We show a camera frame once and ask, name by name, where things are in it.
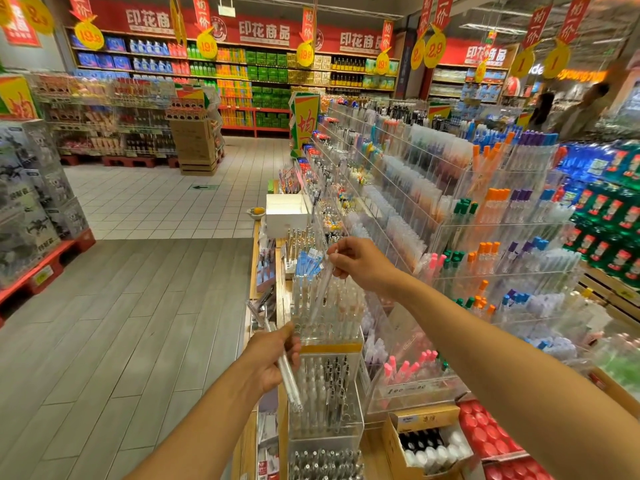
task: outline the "red pallet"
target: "red pallet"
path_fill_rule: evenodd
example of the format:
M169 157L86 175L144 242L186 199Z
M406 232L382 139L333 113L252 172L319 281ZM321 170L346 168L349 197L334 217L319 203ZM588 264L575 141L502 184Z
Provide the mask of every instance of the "red pallet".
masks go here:
M41 293L53 280L59 277L68 264L67 259L84 253L95 244L91 229L87 229L73 241L62 241L48 256L34 268L25 273L18 281L5 290L0 290L0 306L8 299L21 294L34 296ZM4 325L4 318L0 317L0 328Z
M60 155L60 163L62 165L76 166L80 165L77 155Z
M155 157L102 157L104 166L125 166L132 168L135 166L144 166L147 168L156 167Z

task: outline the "red hanging banner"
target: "red hanging banner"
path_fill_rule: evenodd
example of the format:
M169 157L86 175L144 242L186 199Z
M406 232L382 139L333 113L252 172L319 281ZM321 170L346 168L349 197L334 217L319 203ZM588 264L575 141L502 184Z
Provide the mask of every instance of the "red hanging banner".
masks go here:
M302 36L303 42L309 42L314 39L314 26L316 25L316 17L314 17L314 9L310 6L302 8Z
M453 5L453 0L438 0L433 24L441 31L449 24L451 5Z
M550 12L551 5L536 8L536 10L531 15L529 28L527 28L527 34L524 35L524 40L522 41L523 48L529 48L539 42L540 37L542 37L542 30L545 29L545 25L547 24L547 19L549 18Z
M18 0L9 0L13 12L13 20L2 27L6 41L10 45L26 45L27 47L42 47L35 30L27 23Z
M591 0L571 0L569 11L567 11L562 28L558 33L557 39L560 42L569 45L578 36L578 27L584 15L587 14L589 3Z
M380 41L380 50L384 52L391 47L391 35L394 33L394 23L391 20L385 20L382 25L382 40Z
M429 28L429 16L431 15L431 7L433 0L422 1L422 13L420 14L420 23L418 23L418 38L422 38Z
M204 32L211 26L209 0L193 0L193 7L196 10L196 25L200 31Z
M71 2L71 13L80 20L86 20L93 15L89 0L69 0Z

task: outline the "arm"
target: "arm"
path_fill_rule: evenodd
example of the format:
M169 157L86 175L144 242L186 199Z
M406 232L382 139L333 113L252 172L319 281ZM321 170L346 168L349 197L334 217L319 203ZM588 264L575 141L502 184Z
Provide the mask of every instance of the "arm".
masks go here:
M294 369L300 366L300 339L292 333L293 323L287 323L254 334L238 360L125 480L219 479L254 405L282 382L275 362L284 348Z
M640 478L640 425L587 379L399 271L369 240L348 237L329 252L336 276L350 274L404 306L500 425L557 480Z

